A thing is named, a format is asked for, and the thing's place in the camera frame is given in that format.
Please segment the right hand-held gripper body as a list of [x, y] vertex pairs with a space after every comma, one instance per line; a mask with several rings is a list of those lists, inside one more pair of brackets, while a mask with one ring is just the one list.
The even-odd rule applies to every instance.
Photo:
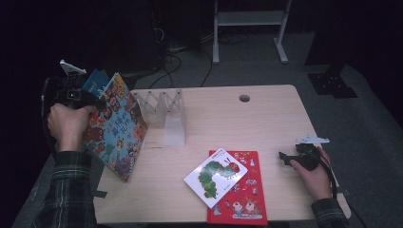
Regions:
[[297, 138], [296, 150], [298, 155], [294, 157], [294, 160], [308, 171], [315, 170], [320, 162], [320, 152], [317, 149], [317, 144], [328, 143], [329, 141], [327, 138], [311, 135]]

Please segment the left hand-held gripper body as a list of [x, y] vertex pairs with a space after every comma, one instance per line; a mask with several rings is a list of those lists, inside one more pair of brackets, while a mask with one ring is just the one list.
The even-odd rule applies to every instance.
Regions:
[[62, 104], [73, 109], [87, 105], [99, 106], [99, 99], [83, 89], [86, 70], [60, 61], [65, 76], [47, 78], [47, 108]]

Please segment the dark blue monster picture book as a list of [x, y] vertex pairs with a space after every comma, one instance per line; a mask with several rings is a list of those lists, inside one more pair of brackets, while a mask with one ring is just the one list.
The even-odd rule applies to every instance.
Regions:
[[99, 97], [103, 94], [108, 83], [109, 78], [106, 71], [94, 69], [84, 83], [82, 90]]

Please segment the light blue animal picture book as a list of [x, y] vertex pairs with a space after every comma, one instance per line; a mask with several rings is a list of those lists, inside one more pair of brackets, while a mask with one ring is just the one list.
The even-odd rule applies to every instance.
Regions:
[[128, 181], [148, 125], [119, 73], [109, 79], [98, 98], [106, 101], [106, 109], [89, 116], [83, 143], [115, 175]]

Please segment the red picture book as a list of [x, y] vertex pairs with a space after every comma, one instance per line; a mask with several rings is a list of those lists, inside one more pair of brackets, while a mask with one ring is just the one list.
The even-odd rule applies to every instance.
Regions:
[[210, 224], [266, 226], [268, 219], [257, 151], [230, 151], [248, 172], [212, 208], [207, 210]]

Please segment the white caterpillar picture book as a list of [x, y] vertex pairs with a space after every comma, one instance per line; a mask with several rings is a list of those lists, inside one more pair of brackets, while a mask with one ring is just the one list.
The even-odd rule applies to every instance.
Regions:
[[183, 181], [213, 208], [248, 172], [229, 152], [220, 148], [188, 174]]

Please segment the clear acrylic book stand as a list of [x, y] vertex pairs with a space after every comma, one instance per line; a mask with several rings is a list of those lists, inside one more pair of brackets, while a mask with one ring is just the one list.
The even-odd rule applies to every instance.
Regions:
[[150, 128], [163, 132], [163, 146], [185, 146], [186, 115], [181, 89], [132, 92]]

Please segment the person's right hand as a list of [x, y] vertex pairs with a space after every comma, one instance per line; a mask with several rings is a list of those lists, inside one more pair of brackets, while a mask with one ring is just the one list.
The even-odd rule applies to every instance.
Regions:
[[297, 161], [290, 160], [314, 200], [330, 199], [333, 196], [331, 181], [324, 167], [319, 165], [315, 170], [308, 171]]

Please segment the person's left hand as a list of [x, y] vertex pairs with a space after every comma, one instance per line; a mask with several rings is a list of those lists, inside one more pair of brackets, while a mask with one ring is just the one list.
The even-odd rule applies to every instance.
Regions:
[[48, 114], [50, 135], [59, 143], [59, 151], [79, 152], [88, 118], [96, 110], [93, 105], [72, 109], [63, 104], [55, 104]]

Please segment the black stand base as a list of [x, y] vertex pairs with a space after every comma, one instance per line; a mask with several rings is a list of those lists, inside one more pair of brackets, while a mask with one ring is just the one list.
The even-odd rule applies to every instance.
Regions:
[[160, 65], [123, 65], [119, 72], [126, 85], [134, 89], [137, 82], [147, 76], [153, 75], [161, 69]]

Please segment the black floor base plate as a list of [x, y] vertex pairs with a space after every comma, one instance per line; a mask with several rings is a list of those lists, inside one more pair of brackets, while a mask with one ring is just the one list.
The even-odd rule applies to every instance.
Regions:
[[308, 78], [319, 95], [333, 95], [335, 98], [356, 98], [355, 91], [345, 84], [339, 75], [309, 73]]

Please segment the white metal frame stand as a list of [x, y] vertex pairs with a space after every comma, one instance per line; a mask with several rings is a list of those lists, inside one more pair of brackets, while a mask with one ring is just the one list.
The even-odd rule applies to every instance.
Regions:
[[215, 0], [212, 62], [214, 64], [220, 62], [219, 27], [279, 26], [278, 36], [274, 38], [274, 43], [280, 61], [287, 64], [289, 60], [283, 48], [282, 40], [291, 5], [292, 0], [287, 0], [282, 10], [219, 11], [219, 0]]

